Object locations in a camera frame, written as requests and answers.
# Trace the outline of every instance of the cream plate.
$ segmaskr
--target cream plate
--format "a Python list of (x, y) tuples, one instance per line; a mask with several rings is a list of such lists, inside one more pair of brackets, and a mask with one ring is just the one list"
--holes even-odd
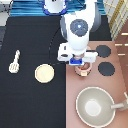
[(35, 70), (35, 78), (41, 83), (48, 83), (54, 77), (54, 69), (48, 64), (40, 65)]

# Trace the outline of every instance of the table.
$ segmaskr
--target table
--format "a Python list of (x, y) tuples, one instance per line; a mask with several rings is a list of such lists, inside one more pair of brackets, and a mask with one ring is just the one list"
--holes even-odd
[[(66, 128), (90, 128), (81, 121), (75, 109), (77, 95), (86, 87), (94, 86), (106, 90), (113, 97), (115, 103), (125, 99), (123, 93), (126, 91), (126, 87), (115, 43), (112, 41), (90, 41), (88, 46), (95, 50), (99, 45), (110, 47), (111, 55), (107, 58), (98, 56), (96, 62), (92, 65), (91, 73), (87, 77), (80, 77), (75, 73), (74, 67), (66, 65)], [(103, 61), (111, 62), (114, 65), (115, 73), (113, 76), (106, 77), (99, 73), (98, 65)], [(127, 121), (128, 110), (116, 111), (113, 122), (106, 128), (127, 128)]]

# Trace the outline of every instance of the black circle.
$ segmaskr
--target black circle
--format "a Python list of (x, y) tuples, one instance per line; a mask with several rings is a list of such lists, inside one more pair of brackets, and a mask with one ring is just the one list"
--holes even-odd
[(98, 53), (98, 56), (105, 58), (111, 54), (111, 49), (106, 45), (99, 45), (96, 48), (96, 52)]
[(110, 62), (101, 62), (98, 70), (103, 76), (112, 76), (115, 72), (115, 68)]
[(82, 37), (88, 31), (88, 24), (82, 19), (76, 19), (71, 22), (70, 30), (73, 34), (77, 35), (78, 37)]

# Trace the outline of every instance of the small round plate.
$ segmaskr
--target small round plate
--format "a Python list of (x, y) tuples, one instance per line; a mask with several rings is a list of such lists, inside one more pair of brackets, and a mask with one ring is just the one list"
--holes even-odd
[(76, 99), (76, 111), (80, 119), (91, 127), (106, 127), (115, 117), (111, 109), (114, 101), (110, 94), (99, 87), (82, 90)]
[(48, 83), (54, 77), (54, 69), (48, 64), (40, 65), (35, 70), (35, 78), (41, 83)]

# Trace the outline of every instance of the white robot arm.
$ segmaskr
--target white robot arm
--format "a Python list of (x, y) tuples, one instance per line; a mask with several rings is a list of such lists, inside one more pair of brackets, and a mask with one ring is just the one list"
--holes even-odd
[(86, 9), (65, 14), (60, 20), (62, 36), (68, 41), (60, 44), (59, 61), (69, 61), (70, 65), (93, 63), (98, 55), (95, 51), (87, 51), (89, 34), (96, 31), (101, 24), (101, 16), (97, 0), (86, 0)]

